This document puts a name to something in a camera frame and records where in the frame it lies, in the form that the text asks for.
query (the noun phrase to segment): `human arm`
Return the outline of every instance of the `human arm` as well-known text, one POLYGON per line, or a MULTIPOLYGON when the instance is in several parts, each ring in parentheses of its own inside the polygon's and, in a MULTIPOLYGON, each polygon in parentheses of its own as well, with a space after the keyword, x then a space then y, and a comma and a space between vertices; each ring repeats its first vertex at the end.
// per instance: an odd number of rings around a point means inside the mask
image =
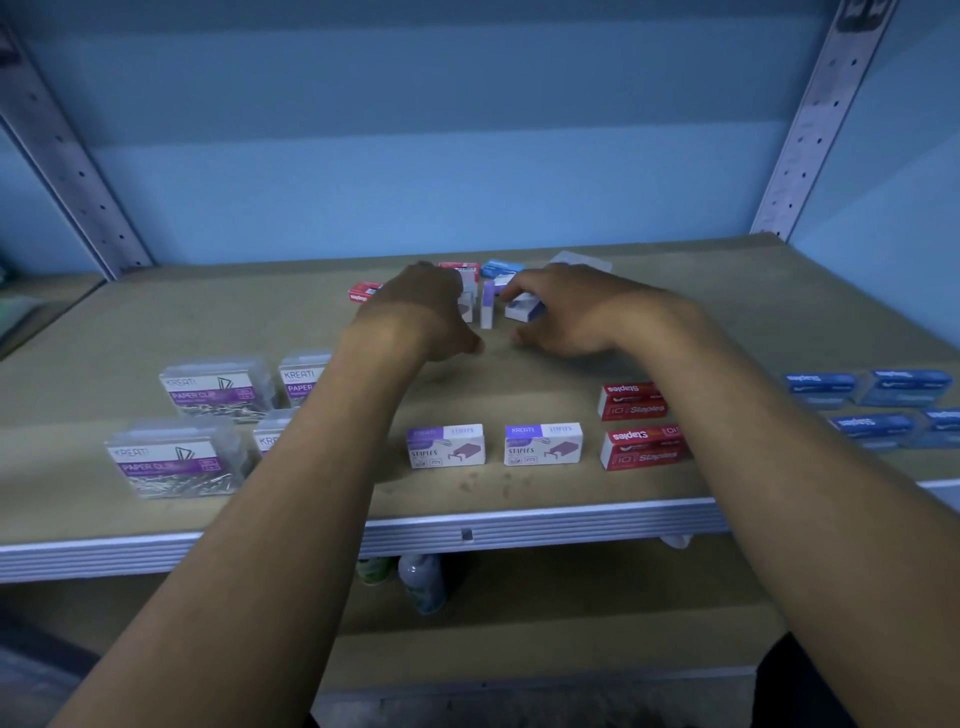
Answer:
POLYGON ((460 286, 411 266, 361 307, 293 422, 51 726, 302 725, 400 399, 424 361, 482 351, 460 286))
POLYGON ((518 343, 621 349, 670 402, 733 534, 864 728, 960 715, 960 518, 801 408, 696 303, 584 266, 503 292, 547 313, 518 343))

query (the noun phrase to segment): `shelf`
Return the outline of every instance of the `shelf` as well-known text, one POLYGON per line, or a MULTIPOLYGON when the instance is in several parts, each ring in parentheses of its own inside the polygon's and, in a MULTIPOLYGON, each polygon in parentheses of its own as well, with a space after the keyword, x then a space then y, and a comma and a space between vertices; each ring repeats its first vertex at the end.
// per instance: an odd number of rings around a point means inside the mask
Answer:
MULTIPOLYGON (((614 271, 703 302, 767 370, 930 366, 960 352, 773 235, 584 249, 614 271)), ((542 264, 556 251, 477 253, 542 264)), ((431 260, 443 256, 426 256, 431 260)), ((157 268, 108 283, 0 364, 0 581, 171 569, 223 497, 135 497, 103 442, 129 420, 173 414, 156 375, 185 357, 333 346, 356 311, 347 290, 409 258, 157 268)), ((487 351, 428 365, 404 399, 377 474, 367 555, 533 546, 725 529, 692 462, 605 473, 595 405, 604 381, 642 376, 620 355, 563 361, 513 348, 502 316, 487 351), (580 422, 575 466, 502 465, 503 425, 580 422), (414 425, 483 423, 488 464, 411 471, 414 425)), ((955 388, 948 404, 960 403, 955 388)), ((955 498, 960 451, 890 462, 955 498)))
POLYGON ((6 336, 0 337, 0 359, 56 321, 70 306, 104 282, 97 273, 17 279, 0 287, 0 296, 32 296, 44 301, 6 336))
MULTIPOLYGON (((321 699, 492 688, 575 675, 749 671, 783 620, 730 536, 455 554, 451 597, 416 613, 394 574, 354 582, 321 699)), ((10 585, 34 626, 103 653, 161 577, 10 585)))

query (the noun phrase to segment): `concrete floor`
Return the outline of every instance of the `concrete floor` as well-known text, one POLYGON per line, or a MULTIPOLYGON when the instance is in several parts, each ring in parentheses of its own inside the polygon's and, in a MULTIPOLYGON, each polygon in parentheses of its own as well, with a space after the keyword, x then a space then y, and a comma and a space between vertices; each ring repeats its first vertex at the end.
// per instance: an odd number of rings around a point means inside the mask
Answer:
POLYGON ((324 703, 322 728, 748 728, 754 677, 324 703))

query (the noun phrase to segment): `black pants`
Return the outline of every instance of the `black pants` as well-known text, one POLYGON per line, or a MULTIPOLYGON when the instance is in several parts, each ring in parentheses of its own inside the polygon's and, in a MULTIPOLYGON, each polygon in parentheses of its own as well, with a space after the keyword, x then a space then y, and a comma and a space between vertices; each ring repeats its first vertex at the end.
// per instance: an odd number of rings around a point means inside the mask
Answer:
MULTIPOLYGON (((307 716, 303 728, 318 728, 307 716)), ((756 669, 753 728, 856 728, 792 634, 756 669)))

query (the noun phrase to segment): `blue wall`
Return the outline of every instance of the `blue wall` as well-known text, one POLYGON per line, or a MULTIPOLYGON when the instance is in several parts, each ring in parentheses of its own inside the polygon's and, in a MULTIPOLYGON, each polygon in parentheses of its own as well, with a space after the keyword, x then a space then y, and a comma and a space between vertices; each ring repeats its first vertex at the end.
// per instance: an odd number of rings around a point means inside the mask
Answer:
POLYGON ((0 5, 159 263, 744 232, 836 7, 0 5))
POLYGON ((790 242, 960 347, 960 5, 901 2, 790 242))
POLYGON ((80 237, 0 128, 0 263, 46 275, 96 270, 80 237))

